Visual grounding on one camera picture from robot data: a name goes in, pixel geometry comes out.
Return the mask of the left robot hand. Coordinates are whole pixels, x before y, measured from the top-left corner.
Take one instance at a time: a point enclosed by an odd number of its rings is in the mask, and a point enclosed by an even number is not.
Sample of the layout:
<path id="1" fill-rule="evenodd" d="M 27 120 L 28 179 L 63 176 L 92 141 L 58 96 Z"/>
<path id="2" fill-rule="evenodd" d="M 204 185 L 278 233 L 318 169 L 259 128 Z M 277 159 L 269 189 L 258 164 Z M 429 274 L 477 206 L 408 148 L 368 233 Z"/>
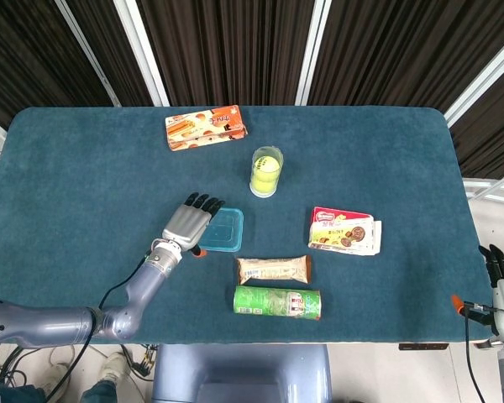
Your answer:
<path id="1" fill-rule="evenodd" d="M 198 245 L 199 240 L 224 204 L 225 201 L 217 197 L 193 192 L 165 225 L 162 238 L 177 243 L 182 251 L 200 256 L 202 250 Z"/>

